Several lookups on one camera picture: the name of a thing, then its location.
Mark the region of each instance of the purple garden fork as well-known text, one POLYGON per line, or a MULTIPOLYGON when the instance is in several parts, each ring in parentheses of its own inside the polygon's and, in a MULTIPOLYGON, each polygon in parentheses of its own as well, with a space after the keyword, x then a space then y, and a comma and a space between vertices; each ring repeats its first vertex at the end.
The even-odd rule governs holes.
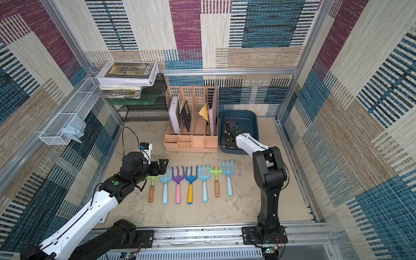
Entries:
POLYGON ((178 170, 178 174, 175 176, 172 174, 172 180, 176 181, 176 204, 181 203, 181 186, 180 182, 185 178, 185 169, 182 166, 182 175, 179 175, 179 167, 177 166, 176 169, 178 170))

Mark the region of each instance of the white wire basket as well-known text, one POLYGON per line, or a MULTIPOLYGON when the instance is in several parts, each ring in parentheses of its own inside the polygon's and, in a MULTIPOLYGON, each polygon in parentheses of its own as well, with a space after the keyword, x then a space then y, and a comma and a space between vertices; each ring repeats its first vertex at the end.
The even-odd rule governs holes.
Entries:
POLYGON ((96 79, 86 79, 59 114, 46 126, 39 138, 47 145, 67 145, 71 139, 62 133, 62 129, 75 115, 85 120, 98 99, 92 94, 98 88, 99 83, 96 79))

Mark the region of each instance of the dark blue bin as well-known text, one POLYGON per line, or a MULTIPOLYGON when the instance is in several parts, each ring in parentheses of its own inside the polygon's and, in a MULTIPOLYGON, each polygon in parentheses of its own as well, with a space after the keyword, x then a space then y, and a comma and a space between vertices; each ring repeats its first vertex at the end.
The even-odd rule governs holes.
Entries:
POLYGON ((247 154, 244 150, 237 148, 226 148, 221 146, 221 137, 225 132, 224 122, 227 118, 235 118, 238 122, 238 128, 241 133, 249 133, 254 139, 259 139, 259 129, 257 125, 257 116, 250 110, 233 110, 228 109, 221 112, 221 119, 218 123, 220 125, 220 131, 218 132, 218 146, 223 153, 227 154, 247 154))

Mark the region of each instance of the patterned fabric wall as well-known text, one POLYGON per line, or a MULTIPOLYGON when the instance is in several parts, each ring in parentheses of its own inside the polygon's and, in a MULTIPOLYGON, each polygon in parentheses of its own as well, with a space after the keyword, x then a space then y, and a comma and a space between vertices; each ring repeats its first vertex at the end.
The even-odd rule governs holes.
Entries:
POLYGON ((344 259, 416 258, 416 2, 336 0, 282 119, 344 259))
MULTIPOLYGON (((81 48, 162 69, 297 67, 320 0, 57 0, 81 48)), ((168 86, 220 89, 220 111, 275 116, 290 75, 165 77, 168 86)))
MULTIPOLYGON (((38 0, 0 0, 0 168, 86 76, 38 0)), ((99 100, 82 144, 42 145, 0 196, 0 258, 39 244, 87 201, 118 131, 99 100)))
POLYGON ((1 195, 1 259, 39 244, 87 202, 119 125, 101 99, 85 122, 82 144, 42 145, 1 195))
POLYGON ((0 168, 85 76, 40 1, 0 0, 0 168))

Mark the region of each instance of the wooden handle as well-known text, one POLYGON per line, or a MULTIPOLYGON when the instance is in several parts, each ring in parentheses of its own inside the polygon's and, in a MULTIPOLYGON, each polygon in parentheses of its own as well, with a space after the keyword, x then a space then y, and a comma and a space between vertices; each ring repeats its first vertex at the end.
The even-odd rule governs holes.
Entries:
POLYGON ((220 197, 220 183, 218 181, 215 181, 215 197, 220 197))
POLYGON ((192 184, 189 184, 188 204, 192 204, 192 184))
POLYGON ((149 202, 153 202, 153 194, 155 193, 155 186, 150 186, 150 191, 149 191, 149 202))

